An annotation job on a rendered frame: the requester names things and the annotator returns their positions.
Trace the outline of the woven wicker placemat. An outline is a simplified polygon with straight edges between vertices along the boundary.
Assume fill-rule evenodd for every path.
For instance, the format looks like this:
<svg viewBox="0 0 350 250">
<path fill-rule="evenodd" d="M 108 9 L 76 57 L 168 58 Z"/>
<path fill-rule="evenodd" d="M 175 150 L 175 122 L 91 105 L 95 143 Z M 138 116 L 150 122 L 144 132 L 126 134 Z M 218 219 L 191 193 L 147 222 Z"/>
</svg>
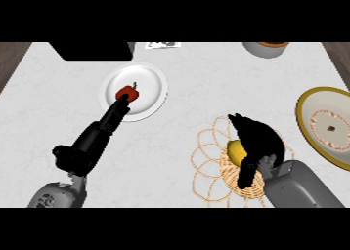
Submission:
<svg viewBox="0 0 350 250">
<path fill-rule="evenodd" d="M 190 156 L 194 168 L 191 189 L 208 208 L 218 203 L 230 207 L 233 198 L 245 208 L 251 201 L 267 208 L 262 174 L 256 173 L 251 187 L 237 188 L 240 166 L 233 163 L 227 153 L 228 143 L 237 140 L 236 129 L 228 118 L 222 116 L 214 119 L 211 127 L 197 134 L 199 145 Z"/>
</svg>

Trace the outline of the red bell pepper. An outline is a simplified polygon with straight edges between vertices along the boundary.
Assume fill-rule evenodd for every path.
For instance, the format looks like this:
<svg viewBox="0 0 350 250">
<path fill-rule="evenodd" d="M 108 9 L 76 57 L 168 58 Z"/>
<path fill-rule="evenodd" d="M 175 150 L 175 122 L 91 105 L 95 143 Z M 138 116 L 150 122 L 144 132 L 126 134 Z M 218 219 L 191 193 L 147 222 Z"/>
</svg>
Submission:
<svg viewBox="0 0 350 250">
<path fill-rule="evenodd" d="M 116 93 L 116 99 L 120 99 L 123 95 L 128 96 L 128 102 L 129 103 L 140 97 L 138 83 L 134 83 L 132 85 L 125 86 L 117 91 L 117 93 Z"/>
</svg>

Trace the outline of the black box appliance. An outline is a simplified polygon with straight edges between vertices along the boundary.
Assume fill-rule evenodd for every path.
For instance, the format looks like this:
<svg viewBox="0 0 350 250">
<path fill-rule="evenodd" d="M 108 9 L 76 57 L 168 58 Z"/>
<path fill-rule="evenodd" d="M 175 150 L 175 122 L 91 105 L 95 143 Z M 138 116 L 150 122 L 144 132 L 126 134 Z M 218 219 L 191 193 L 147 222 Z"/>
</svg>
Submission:
<svg viewBox="0 0 350 250">
<path fill-rule="evenodd" d="M 135 42 L 51 42 L 66 61 L 129 61 Z"/>
</svg>

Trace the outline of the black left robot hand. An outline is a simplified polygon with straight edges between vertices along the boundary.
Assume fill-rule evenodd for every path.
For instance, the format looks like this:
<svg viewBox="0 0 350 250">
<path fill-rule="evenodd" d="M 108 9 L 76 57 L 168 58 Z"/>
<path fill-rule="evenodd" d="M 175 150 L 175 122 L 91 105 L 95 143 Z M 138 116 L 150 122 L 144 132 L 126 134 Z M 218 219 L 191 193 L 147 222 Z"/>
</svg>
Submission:
<svg viewBox="0 0 350 250">
<path fill-rule="evenodd" d="M 73 145 L 58 145 L 52 149 L 55 166 L 63 171 L 79 177 L 88 175 L 129 111 L 129 95 L 125 94 L 107 109 L 101 119 L 88 125 Z"/>
</svg>

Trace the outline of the yellow lemon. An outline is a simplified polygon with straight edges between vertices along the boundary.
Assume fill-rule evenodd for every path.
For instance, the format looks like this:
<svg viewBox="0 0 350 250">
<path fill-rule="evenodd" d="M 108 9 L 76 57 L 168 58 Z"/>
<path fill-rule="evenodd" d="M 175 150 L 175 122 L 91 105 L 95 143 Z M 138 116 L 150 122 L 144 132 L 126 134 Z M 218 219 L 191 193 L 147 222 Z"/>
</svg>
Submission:
<svg viewBox="0 0 350 250">
<path fill-rule="evenodd" d="M 239 140 L 230 141 L 227 143 L 227 155 L 231 163 L 240 167 L 242 166 L 242 161 L 248 156 L 248 153 L 245 151 L 242 142 Z"/>
</svg>

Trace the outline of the yellow-rimmed white bowl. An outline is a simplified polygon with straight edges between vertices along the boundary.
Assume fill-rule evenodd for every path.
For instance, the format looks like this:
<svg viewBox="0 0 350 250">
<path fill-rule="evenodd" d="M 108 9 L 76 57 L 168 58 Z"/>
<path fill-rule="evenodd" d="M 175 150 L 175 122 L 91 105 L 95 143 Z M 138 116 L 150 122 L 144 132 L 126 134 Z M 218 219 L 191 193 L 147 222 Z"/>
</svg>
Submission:
<svg viewBox="0 0 350 250">
<path fill-rule="evenodd" d="M 333 87 L 316 87 L 296 102 L 301 133 L 319 155 L 350 171 L 350 93 Z"/>
</svg>

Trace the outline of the white pot with orange rim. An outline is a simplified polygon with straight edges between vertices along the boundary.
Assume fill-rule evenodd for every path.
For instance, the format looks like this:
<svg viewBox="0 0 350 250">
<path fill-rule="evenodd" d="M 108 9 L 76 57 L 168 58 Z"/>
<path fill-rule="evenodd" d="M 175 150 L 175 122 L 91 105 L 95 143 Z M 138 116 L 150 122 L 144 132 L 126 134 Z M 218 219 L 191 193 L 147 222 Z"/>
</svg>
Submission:
<svg viewBox="0 0 350 250">
<path fill-rule="evenodd" d="M 273 59 L 279 57 L 288 47 L 288 42 L 245 42 L 246 50 L 259 58 Z"/>
</svg>

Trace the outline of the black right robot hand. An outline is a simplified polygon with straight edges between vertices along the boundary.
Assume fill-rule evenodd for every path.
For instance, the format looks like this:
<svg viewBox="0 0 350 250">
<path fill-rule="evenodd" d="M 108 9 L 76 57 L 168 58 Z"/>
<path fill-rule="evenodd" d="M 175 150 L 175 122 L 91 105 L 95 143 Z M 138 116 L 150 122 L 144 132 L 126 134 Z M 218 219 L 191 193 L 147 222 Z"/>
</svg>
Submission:
<svg viewBox="0 0 350 250">
<path fill-rule="evenodd" d="M 228 115 L 237 131 L 239 140 L 248 156 L 242 160 L 237 187 L 248 188 L 253 183 L 258 169 L 262 172 L 276 168 L 285 160 L 285 143 L 271 127 L 242 116 L 239 113 Z"/>
</svg>

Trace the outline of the small white printed card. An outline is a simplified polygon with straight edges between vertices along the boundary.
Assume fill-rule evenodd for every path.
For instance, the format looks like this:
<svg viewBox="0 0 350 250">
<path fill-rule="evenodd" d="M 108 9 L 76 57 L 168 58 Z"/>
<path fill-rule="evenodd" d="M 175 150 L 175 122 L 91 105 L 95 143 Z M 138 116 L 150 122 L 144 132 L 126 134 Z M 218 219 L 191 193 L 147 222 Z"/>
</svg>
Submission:
<svg viewBox="0 0 350 250">
<path fill-rule="evenodd" d="M 145 49 L 181 48 L 181 42 L 145 42 Z"/>
</svg>

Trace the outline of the white round plate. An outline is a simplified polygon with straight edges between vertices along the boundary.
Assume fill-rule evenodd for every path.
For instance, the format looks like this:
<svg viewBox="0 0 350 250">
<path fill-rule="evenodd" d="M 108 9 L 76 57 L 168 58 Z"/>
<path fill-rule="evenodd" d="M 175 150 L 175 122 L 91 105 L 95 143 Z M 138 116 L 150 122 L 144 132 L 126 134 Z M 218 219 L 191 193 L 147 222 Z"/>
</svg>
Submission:
<svg viewBox="0 0 350 250">
<path fill-rule="evenodd" d="M 107 110 L 116 102 L 116 93 L 126 86 L 137 87 L 140 97 L 129 103 L 125 122 L 147 119 L 160 109 L 168 96 L 168 81 L 160 69 L 147 62 L 120 65 L 105 76 L 100 88 L 100 105 Z"/>
</svg>

